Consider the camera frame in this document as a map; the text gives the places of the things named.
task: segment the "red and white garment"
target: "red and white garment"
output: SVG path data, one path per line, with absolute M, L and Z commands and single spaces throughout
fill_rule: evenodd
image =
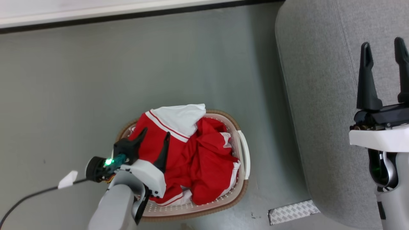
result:
M 203 117 L 204 104 L 161 107 L 139 118 L 129 136 L 135 139 L 147 127 L 139 158 L 153 163 L 171 133 L 166 163 L 166 192 L 151 198 L 159 206 L 194 202 L 206 204 L 225 195 L 235 185 L 240 162 L 232 156 L 225 125 Z

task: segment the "red stripe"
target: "red stripe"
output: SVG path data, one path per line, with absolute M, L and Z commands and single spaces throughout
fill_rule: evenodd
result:
M 167 129 L 169 129 L 170 131 L 172 131 L 172 132 L 174 132 L 174 133 L 176 133 L 176 134 L 178 134 L 179 136 L 181 136 L 181 137 L 183 137 L 183 138 L 186 138 L 186 139 L 189 139 L 189 138 L 187 138 L 187 137 L 185 137 L 185 136 L 183 136 L 182 134 L 179 134 L 178 132 L 176 132 L 175 130 L 173 130 L 173 129 L 171 129 L 171 128 L 169 128 L 168 126 L 166 126 L 166 125 L 164 125 L 160 120 L 159 120 L 159 118 L 158 117 L 156 117 L 154 114 L 153 114 L 153 112 L 152 111 L 149 111 L 149 113 L 154 117 L 154 118 L 156 118 L 156 120 L 157 121 L 159 121 L 159 123 L 161 124 L 161 125 L 163 125 L 163 126 L 165 126 L 165 128 L 167 128 Z
M 175 201 L 178 201 L 178 200 L 180 200 L 180 199 L 182 199 L 183 198 L 183 196 L 182 197 L 180 197 L 180 198 L 177 198 L 176 200 L 174 200 L 174 201 L 172 201 L 172 202 L 170 202 L 169 204 L 167 204 L 167 205 L 160 205 L 160 204 L 157 204 L 159 207 L 164 207 L 164 206 L 168 206 L 168 205 L 170 205 L 170 204 L 172 204 L 172 203 L 174 203 Z

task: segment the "red fabric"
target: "red fabric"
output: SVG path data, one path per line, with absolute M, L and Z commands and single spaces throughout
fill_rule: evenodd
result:
M 220 132 L 226 132 L 226 127 L 212 118 L 202 118 L 197 126 L 198 130 L 186 143 L 171 135 L 165 172 L 166 192 L 163 198 L 151 198 L 156 203 L 175 200 L 181 196 L 180 186 L 183 186 L 191 188 L 195 204 L 206 204 L 229 187 L 233 162 L 238 159 L 231 155 L 230 147 L 223 147 L 225 140 Z M 129 139 L 135 139 L 145 127 L 148 131 L 141 143 L 139 158 L 153 163 L 162 149 L 166 131 L 143 114 Z

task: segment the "black cable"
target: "black cable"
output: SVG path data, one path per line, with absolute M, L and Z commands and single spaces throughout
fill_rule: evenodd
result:
M 82 182 L 85 182 L 85 181 L 88 181 L 88 180 L 89 180 L 89 179 L 84 178 L 84 179 L 82 179 L 82 180 L 74 181 L 72 184 L 75 185 L 75 184 L 79 184 L 79 183 L 82 183 Z M 10 215 L 10 213 L 11 213 L 17 206 L 19 206 L 23 201 L 25 201 L 25 200 L 27 200 L 27 199 L 33 197 L 33 196 L 37 196 L 37 195 L 40 195 L 40 194 L 43 194 L 43 193 L 46 193 L 46 192 L 50 192 L 50 191 L 53 191 L 53 190 L 57 190 L 57 189 L 58 189 L 58 186 L 55 186 L 55 187 L 47 188 L 47 189 L 44 189 L 44 190 L 42 190 L 42 191 L 39 191 L 39 192 L 36 192 L 36 193 L 32 193 L 32 194 L 30 194 L 30 195 L 28 195 L 28 196 L 23 197 L 21 200 L 19 200 L 15 205 L 13 205 L 13 206 L 6 212 L 6 214 L 4 215 L 3 219 L 0 221 L 0 230 L 1 230 L 2 226 L 3 226 L 4 221 L 6 220 L 6 218 L 7 218 L 7 217 Z

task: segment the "silver patterned tape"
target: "silver patterned tape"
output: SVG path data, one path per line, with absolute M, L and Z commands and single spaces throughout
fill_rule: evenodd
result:
M 295 219 L 320 213 L 312 200 L 268 210 L 270 225 L 284 223 Z

